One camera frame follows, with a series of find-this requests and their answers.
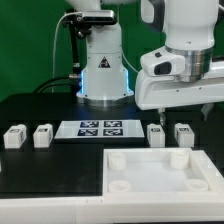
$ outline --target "green wall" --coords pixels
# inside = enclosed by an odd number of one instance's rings
[[[15,93],[32,92],[52,76],[52,51],[56,24],[69,6],[63,0],[0,1],[0,101]],[[106,7],[117,12],[117,6]],[[139,3],[120,6],[123,49],[140,70],[140,57],[164,44],[164,34],[150,31],[140,20]],[[224,54],[224,22],[215,30],[215,54]],[[85,41],[79,41],[84,67]],[[60,29],[56,76],[71,72],[68,29]],[[130,87],[137,74],[130,72]]]

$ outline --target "blue light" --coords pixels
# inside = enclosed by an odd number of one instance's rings
[[[127,92],[130,92],[130,89],[129,89],[129,73],[128,73],[128,70],[126,70],[126,81],[127,81]]]
[[[82,89],[81,94],[84,94],[84,72],[81,73],[81,83],[82,83]]]

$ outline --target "white block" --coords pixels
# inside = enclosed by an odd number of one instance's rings
[[[51,124],[39,125],[33,134],[35,148],[48,148],[53,139]]]
[[[126,168],[126,155],[122,152],[108,154],[108,165],[111,170],[124,170]]]
[[[184,170],[189,167],[190,153],[187,149],[178,149],[171,152],[170,166],[174,169]]]
[[[188,124],[176,124],[174,137],[179,147],[194,147],[194,132]]]
[[[147,138],[151,148],[165,148],[165,133],[161,125],[148,125]]]
[[[4,134],[4,144],[6,149],[19,149],[23,142],[26,140],[26,126],[18,125],[12,126]]]

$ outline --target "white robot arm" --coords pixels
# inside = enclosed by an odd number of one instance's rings
[[[136,2],[136,0],[66,0],[76,11],[98,11],[101,5],[120,5]]]
[[[101,4],[135,1],[67,0],[81,13],[80,23],[88,20],[87,25],[91,24],[91,34],[86,37],[87,65],[82,71],[82,89],[77,93],[78,102],[107,107],[134,100],[134,93],[128,85],[128,71],[122,65],[121,27],[118,23],[107,24],[108,20],[114,21],[113,13],[101,10]]]
[[[224,101],[224,62],[212,63],[219,0],[142,0],[142,19],[166,33],[141,58],[135,99],[142,110]]]

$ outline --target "black table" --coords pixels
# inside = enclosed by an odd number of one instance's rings
[[[174,125],[187,123],[195,133],[194,150],[204,150],[224,175],[224,111],[215,105],[203,120],[202,105],[167,109],[164,131],[166,147],[178,147]],[[72,103],[69,93],[18,94],[0,103],[0,135],[12,126],[25,124],[28,138],[20,150],[5,150],[0,139],[2,172],[0,198],[102,195],[103,149],[129,147],[119,144],[51,144],[49,149],[33,147],[32,135],[40,124],[50,123],[54,135],[61,121],[139,119],[143,130],[159,124],[156,110],[141,111],[135,104],[96,108]],[[138,147],[148,147],[147,141]]]

